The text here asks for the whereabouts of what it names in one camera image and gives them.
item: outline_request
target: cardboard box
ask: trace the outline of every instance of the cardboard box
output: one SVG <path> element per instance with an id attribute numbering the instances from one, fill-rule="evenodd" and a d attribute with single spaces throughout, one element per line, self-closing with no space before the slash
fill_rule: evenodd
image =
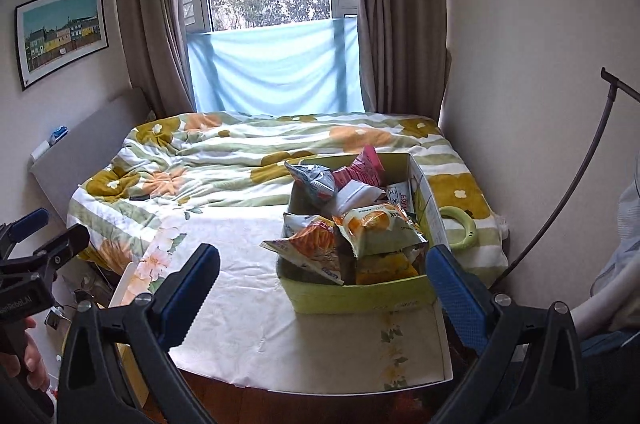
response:
<path id="1" fill-rule="evenodd" d="M 385 182 L 394 184 L 409 181 L 415 214 L 420 230 L 430 242 L 430 247 L 445 244 L 447 235 L 433 198 L 429 182 L 420 166 L 408 153 L 379 153 L 385 168 Z M 353 162 L 356 155 L 338 155 L 305 159 L 302 163 L 314 163 L 329 169 L 338 169 Z M 293 185 L 288 211 L 298 215 L 318 213 L 297 184 Z M 399 279 L 375 285 L 325 285 L 307 283 L 287 277 L 287 267 L 278 260 L 278 276 L 296 312 L 301 314 L 343 314 L 371 311 L 397 311 L 420 306 L 431 306 L 436 295 L 426 276 Z"/>

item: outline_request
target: pink snack bag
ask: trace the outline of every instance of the pink snack bag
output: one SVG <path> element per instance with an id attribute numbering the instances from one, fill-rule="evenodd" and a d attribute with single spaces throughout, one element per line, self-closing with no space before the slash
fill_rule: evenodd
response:
<path id="1" fill-rule="evenodd" d="M 351 165 L 332 171 L 338 190 L 344 188 L 350 180 L 364 182 L 370 186 L 381 186 L 384 173 L 380 157 L 370 144 L 362 149 Z"/>

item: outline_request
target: snack bag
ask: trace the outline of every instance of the snack bag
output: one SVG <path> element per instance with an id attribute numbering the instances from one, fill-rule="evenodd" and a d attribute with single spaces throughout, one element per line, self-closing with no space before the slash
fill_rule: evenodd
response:
<path id="1" fill-rule="evenodd" d="M 404 211 L 393 204 L 353 209 L 334 221 L 357 258 L 386 255 L 427 242 Z"/>
<path id="2" fill-rule="evenodd" d="M 385 190 L 390 204 L 398 204 L 406 213 L 415 217 L 414 199 L 411 195 L 411 186 L 408 181 L 390 184 Z"/>
<path id="3" fill-rule="evenodd" d="M 313 222 L 318 215 L 294 215 L 293 213 L 283 213 L 284 227 L 282 236 L 286 239 L 295 235 L 300 229 L 304 229 Z"/>
<path id="4" fill-rule="evenodd" d="M 287 239 L 264 241 L 260 247 L 279 254 L 294 265 L 342 285 L 340 261 L 335 250 L 334 223 L 316 215 L 306 227 Z"/>
<path id="5" fill-rule="evenodd" d="M 324 205 L 322 214 L 329 217 L 343 215 L 352 209 L 376 204 L 383 194 L 385 192 L 380 188 L 357 180 L 350 180 L 344 188 L 337 192 L 334 198 Z"/>
<path id="6" fill-rule="evenodd" d="M 284 162 L 293 179 L 305 189 L 311 202 L 316 207 L 322 207 L 331 200 L 337 188 L 334 176 L 325 166 L 317 164 L 289 164 Z"/>
<path id="7" fill-rule="evenodd" d="M 344 188 L 350 180 L 357 180 L 371 186 L 381 186 L 385 169 L 380 162 L 376 149 L 367 144 L 359 156 L 348 165 L 332 171 L 338 190 Z"/>
<path id="8" fill-rule="evenodd" d="M 356 285 L 372 285 L 418 276 L 404 253 L 362 257 L 356 264 Z"/>

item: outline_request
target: metal rod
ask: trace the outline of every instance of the metal rod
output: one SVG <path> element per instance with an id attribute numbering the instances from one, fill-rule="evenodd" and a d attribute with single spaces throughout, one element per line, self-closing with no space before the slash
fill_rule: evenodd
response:
<path id="1" fill-rule="evenodd" d="M 603 67 L 600 71 L 600 76 L 605 81 L 608 81 L 612 85 L 615 85 L 617 88 L 622 90 L 625 94 L 628 94 L 633 99 L 635 99 L 638 103 L 640 103 L 640 92 L 638 92 L 635 88 L 630 87 L 624 81 L 616 78 L 613 74 L 607 72 L 607 70 Z"/>
<path id="2" fill-rule="evenodd" d="M 607 95 L 607 104 L 605 105 L 604 111 L 602 113 L 602 117 L 600 118 L 600 124 L 598 125 L 598 130 L 596 130 L 596 134 L 593 137 L 593 141 L 591 141 L 591 146 L 589 147 L 589 150 L 587 151 L 587 155 L 585 155 L 584 160 L 582 161 L 582 164 L 578 169 L 578 173 L 575 174 L 574 180 L 571 182 L 569 189 L 566 191 L 566 193 L 562 197 L 562 200 L 560 201 L 560 203 L 556 206 L 556 209 L 554 209 L 554 212 L 551 213 L 551 216 L 546 220 L 545 224 L 538 231 L 538 234 L 536 234 L 536 236 L 529 243 L 529 245 L 525 247 L 524 251 L 522 251 L 515 260 L 513 260 L 510 266 L 508 266 L 502 272 L 502 274 L 498 276 L 498 278 L 491 285 L 490 289 L 493 290 L 503 279 L 509 276 L 509 274 L 511 274 L 511 271 L 513 271 L 513 269 L 515 269 L 518 266 L 518 264 L 529 254 L 529 251 L 531 251 L 531 249 L 533 249 L 534 246 L 540 241 L 540 239 L 546 233 L 549 227 L 551 227 L 551 224 L 554 223 L 554 221 L 560 214 L 560 211 L 562 211 L 562 209 L 564 208 L 565 204 L 569 201 L 569 198 L 571 198 L 571 195 L 574 193 L 576 187 L 578 186 L 580 179 L 582 179 L 584 172 L 587 170 L 587 166 L 591 162 L 591 159 L 593 158 L 593 154 L 596 152 L 598 144 L 600 143 L 602 134 L 604 133 L 604 129 L 607 127 L 609 114 L 611 113 L 611 109 L 613 108 L 613 102 L 616 100 L 616 91 L 618 90 L 618 87 L 622 83 L 618 78 L 606 72 L 606 70 L 604 70 L 604 67 L 602 68 L 601 76 L 610 83 L 609 94 Z M 635 92 L 636 94 L 638 94 L 638 92 L 633 90 L 631 87 L 629 86 L 626 86 L 626 87 L 628 87 L 632 92 Z"/>

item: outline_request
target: human hand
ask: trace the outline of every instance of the human hand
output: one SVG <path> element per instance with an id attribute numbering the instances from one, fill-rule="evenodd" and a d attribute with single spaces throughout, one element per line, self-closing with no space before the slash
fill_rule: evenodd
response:
<path id="1" fill-rule="evenodd" d="M 27 328 L 35 328 L 37 323 L 33 318 L 26 318 L 24 324 Z M 47 391 L 49 389 L 49 374 L 44 365 L 42 356 L 38 351 L 35 341 L 25 332 L 27 336 L 27 348 L 24 350 L 24 364 L 30 372 L 27 376 L 27 383 L 33 390 Z M 4 366 L 9 377 L 15 377 L 20 373 L 20 361 L 16 356 L 3 354 L 0 352 L 0 364 Z"/>

